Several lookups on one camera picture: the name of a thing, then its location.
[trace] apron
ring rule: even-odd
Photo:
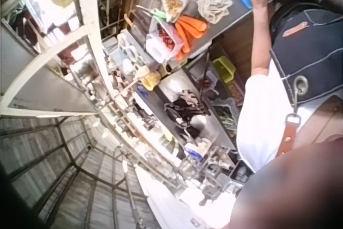
[[[343,87],[343,16],[311,3],[293,3],[274,16],[271,56],[294,107],[286,117],[278,157],[297,147],[343,137],[342,100],[336,96],[324,102],[298,133],[301,118],[296,114],[299,104]]]

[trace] kitchen utensil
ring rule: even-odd
[[[166,13],[158,10],[157,8],[149,9],[149,8],[145,8],[144,6],[141,6],[141,5],[136,5],[136,7],[143,9],[144,11],[146,11],[146,12],[148,12],[154,16],[157,16],[159,18],[167,19]]]

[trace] black cloth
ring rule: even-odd
[[[285,8],[272,19],[272,58],[281,75],[290,103],[294,103],[294,79],[308,80],[308,91],[298,104],[328,95],[343,87],[343,15],[318,5]],[[307,22],[307,28],[284,37],[286,30]]]

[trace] white cloth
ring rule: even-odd
[[[302,104],[301,125],[330,96],[342,98],[343,90]],[[285,87],[271,61],[269,75],[253,75],[245,85],[245,97],[237,127],[237,147],[242,159],[258,171],[276,156],[285,130],[286,115],[292,112]]]

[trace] brown leather strap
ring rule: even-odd
[[[296,133],[298,123],[286,119],[286,127],[276,157],[294,148],[326,141],[331,135],[343,133],[342,100],[337,96],[327,99]]]
[[[298,123],[286,120],[284,135],[282,136],[281,144],[278,149],[276,157],[292,150],[298,126]]]

